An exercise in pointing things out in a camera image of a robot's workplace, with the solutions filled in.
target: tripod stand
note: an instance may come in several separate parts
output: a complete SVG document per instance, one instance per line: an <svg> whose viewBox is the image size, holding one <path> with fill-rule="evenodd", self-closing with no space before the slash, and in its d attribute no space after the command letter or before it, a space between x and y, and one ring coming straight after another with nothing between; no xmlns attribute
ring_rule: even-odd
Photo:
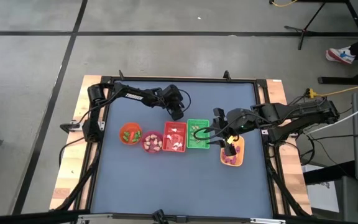
<svg viewBox="0 0 358 224"><path fill-rule="evenodd" d="M298 44L298 50L300 50L302 48L302 44L303 44L303 39L305 38L306 35L308 36L312 36L313 34L317 34L317 32L314 31L308 31L308 27L310 26L311 22L313 22L313 20L316 18L317 14L320 12L320 10L326 5L325 2L322 3L322 5L320 6L320 8L317 10L317 12L313 15L313 17L311 18L311 20L308 22L308 24L305 26L305 28L303 29L299 29L296 27L290 27L290 26L284 26L284 28L286 29L293 29L297 32L301 32L301 37L299 39L299 44Z"/></svg>

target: blue table surface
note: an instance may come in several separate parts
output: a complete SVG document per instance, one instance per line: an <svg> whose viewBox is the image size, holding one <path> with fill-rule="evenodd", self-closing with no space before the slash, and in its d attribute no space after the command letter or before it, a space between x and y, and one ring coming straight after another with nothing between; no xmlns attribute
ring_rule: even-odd
<svg viewBox="0 0 358 224"><path fill-rule="evenodd" d="M213 108L228 112L255 105L250 83L123 82L146 89L169 84L187 91L191 106L179 122L214 118ZM188 98L183 94L183 103ZM260 131L242 135L244 162L240 167L220 162L219 146L186 149L185 153L146 153L140 144L124 145L119 130L127 122L139 123L143 133L159 131L171 121L161 108L119 98L110 106L92 201L92 213L151 214L237 218L272 218L269 187Z"/></svg>

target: white label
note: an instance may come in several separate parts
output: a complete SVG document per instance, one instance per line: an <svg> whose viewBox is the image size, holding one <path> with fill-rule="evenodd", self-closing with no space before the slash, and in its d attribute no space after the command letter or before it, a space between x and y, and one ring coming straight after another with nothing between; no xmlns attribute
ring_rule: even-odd
<svg viewBox="0 0 358 224"><path fill-rule="evenodd" d="M130 93L127 93L125 95L125 97L132 98L132 99L135 99L135 100L142 100L143 99L142 96L137 96L137 95L133 95L133 94L130 94Z"/></svg>

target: plastic container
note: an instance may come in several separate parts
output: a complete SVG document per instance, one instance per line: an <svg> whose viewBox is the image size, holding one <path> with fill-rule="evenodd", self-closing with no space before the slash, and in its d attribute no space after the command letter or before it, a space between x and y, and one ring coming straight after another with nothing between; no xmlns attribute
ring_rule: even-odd
<svg viewBox="0 0 358 224"><path fill-rule="evenodd" d="M119 130L119 139L124 144L128 144L128 145L136 144L140 141L141 137L142 137L142 129L137 123L126 123Z"/></svg>
<svg viewBox="0 0 358 224"><path fill-rule="evenodd" d="M151 135L157 136L157 138L155 138L155 139L157 139L157 145L154 144L155 139L152 139ZM148 146L149 149L146 149L145 142L147 142L146 138L148 138L148 137L150 137L150 139L148 141L150 143L150 145ZM160 142L160 141L162 142L162 138L163 138L162 134L159 133L158 131L147 131L145 134L143 134L142 139L140 140L140 143L142 144L142 148L144 151L154 154L154 153L160 152L162 150L162 147L159 146L159 144L158 144L158 142Z"/></svg>
<svg viewBox="0 0 358 224"><path fill-rule="evenodd" d="M244 160L244 150L245 150L245 141L244 138L240 136L239 140L232 143L236 148L237 154L235 156L226 156L224 154L224 149L221 149L221 162L227 166L241 166L242 161Z"/></svg>
<svg viewBox="0 0 358 224"><path fill-rule="evenodd" d="M172 152L186 151L186 123L165 122L162 150Z"/></svg>
<svg viewBox="0 0 358 224"><path fill-rule="evenodd" d="M209 120L205 119L188 119L187 120L187 148L191 149L209 149L209 140L196 140L194 138L194 132L200 128L209 127ZM200 131L197 133L197 137L208 138L209 133Z"/></svg>

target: person's foot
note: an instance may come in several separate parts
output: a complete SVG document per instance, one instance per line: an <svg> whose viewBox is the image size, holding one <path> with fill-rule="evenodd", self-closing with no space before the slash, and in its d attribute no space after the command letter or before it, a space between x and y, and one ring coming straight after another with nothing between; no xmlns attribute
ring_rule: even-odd
<svg viewBox="0 0 358 224"><path fill-rule="evenodd" d="M355 55L351 54L349 47L342 49L329 49L326 51L326 58L332 62L341 62L350 65L355 58Z"/></svg>

